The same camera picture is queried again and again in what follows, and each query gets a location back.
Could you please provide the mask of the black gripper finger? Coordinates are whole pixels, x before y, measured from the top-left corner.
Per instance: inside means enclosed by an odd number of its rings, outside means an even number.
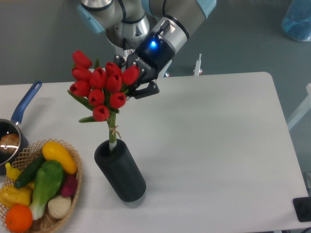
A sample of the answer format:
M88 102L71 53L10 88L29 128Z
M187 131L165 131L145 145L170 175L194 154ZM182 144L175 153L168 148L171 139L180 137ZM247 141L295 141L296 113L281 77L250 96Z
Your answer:
M119 67L119 68L127 68L127 56L121 56L121 55L115 55L113 62Z
M127 98L141 99L159 93L159 88L154 81L150 81L146 88L129 90Z

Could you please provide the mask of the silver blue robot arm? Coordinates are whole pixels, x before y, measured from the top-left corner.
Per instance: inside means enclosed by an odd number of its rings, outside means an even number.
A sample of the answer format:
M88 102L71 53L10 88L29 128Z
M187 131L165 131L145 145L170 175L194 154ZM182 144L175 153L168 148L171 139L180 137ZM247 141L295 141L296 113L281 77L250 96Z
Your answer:
M159 93L173 57L216 6L215 0L83 0L77 11L95 33L105 32L115 48L114 61L140 69L128 97Z

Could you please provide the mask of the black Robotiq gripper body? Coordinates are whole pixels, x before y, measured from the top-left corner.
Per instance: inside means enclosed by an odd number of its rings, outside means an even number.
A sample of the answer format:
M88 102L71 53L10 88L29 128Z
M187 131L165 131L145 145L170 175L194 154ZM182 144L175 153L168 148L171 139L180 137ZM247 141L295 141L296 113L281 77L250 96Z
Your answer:
M149 33L136 50L127 57L127 68L136 65L140 70L145 70L132 84L132 88L136 89L141 84L156 79L173 56L174 50L158 33Z

